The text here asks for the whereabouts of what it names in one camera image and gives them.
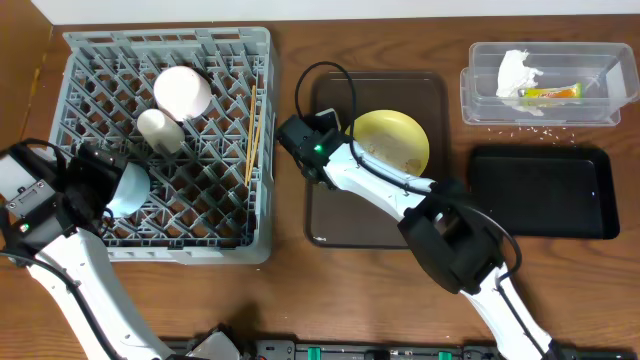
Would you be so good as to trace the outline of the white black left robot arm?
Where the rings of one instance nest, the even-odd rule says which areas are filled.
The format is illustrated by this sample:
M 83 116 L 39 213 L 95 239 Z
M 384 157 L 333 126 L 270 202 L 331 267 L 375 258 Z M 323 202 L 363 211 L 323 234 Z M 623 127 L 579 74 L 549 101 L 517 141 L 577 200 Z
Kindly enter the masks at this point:
M 150 179 L 139 165 L 93 145 L 72 158 L 27 139 L 1 153 L 1 250 L 57 303 L 90 359 L 171 359 L 142 319 L 103 241 L 115 218 L 139 210 Z

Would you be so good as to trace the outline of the white cup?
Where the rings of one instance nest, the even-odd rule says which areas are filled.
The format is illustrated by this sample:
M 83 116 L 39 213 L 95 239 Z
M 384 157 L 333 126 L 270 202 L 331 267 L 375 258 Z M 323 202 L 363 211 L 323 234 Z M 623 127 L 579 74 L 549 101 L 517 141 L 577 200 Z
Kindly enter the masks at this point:
M 158 109 L 148 109 L 140 114 L 136 126 L 145 141 L 154 151 L 160 148 L 169 154 L 181 149 L 185 140 L 182 128 L 164 112 Z

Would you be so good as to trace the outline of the white napkin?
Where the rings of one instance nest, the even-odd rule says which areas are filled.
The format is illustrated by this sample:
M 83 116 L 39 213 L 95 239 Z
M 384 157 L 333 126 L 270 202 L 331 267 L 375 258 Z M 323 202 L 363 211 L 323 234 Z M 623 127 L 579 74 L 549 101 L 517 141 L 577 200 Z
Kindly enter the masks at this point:
M 543 115 L 541 110 L 520 100 L 520 91 L 535 88 L 538 85 L 536 77 L 544 74 L 543 71 L 524 64 L 528 56 L 529 52 L 526 50 L 509 50 L 505 53 L 499 67 L 496 96 L 517 111 L 540 117 Z

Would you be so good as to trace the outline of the yellow plate with rice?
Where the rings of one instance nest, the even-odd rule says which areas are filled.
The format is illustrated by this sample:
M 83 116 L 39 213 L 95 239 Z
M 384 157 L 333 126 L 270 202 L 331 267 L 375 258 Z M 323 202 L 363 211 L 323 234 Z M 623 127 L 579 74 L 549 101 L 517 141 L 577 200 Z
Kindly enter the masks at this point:
M 355 141 L 373 157 L 414 176 L 426 169 L 429 139 L 412 117 L 395 110 L 374 110 L 355 120 Z

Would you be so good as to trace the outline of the yellow orange snack wrapper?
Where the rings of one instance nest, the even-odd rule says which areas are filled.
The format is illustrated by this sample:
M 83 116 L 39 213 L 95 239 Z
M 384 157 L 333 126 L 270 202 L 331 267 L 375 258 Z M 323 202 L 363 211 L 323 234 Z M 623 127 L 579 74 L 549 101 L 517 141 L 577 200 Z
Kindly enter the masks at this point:
M 526 88 L 518 91 L 520 97 L 528 99 L 580 99 L 582 93 L 583 86 L 581 83 L 555 88 Z

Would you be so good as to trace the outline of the light blue bowl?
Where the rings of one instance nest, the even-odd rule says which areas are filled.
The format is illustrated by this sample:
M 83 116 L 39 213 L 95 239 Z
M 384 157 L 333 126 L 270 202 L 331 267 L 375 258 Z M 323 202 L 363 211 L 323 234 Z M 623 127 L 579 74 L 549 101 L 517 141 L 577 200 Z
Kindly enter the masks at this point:
M 115 217 L 131 216 L 147 201 L 150 191 L 147 172 L 137 164 L 128 163 L 107 208 Z

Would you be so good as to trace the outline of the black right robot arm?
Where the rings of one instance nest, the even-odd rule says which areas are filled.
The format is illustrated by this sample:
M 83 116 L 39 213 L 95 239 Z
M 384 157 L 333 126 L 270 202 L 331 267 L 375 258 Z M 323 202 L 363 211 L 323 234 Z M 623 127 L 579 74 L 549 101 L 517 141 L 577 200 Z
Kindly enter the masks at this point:
M 463 295 L 505 359 L 560 359 L 562 350 L 533 319 L 510 278 L 502 243 L 514 238 L 474 207 L 455 181 L 410 175 L 375 158 L 352 133 L 292 115 L 276 132 L 303 176 L 353 193 L 397 222 L 409 250 L 439 286 Z

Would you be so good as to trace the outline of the pink bowl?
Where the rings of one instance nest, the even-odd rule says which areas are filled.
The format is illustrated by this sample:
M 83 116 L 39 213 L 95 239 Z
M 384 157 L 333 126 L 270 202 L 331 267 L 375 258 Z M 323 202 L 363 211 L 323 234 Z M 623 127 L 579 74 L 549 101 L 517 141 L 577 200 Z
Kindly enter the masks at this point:
M 153 95 L 158 107 L 177 122 L 202 115 L 213 97 L 208 81 L 186 66 L 161 72 L 154 82 Z

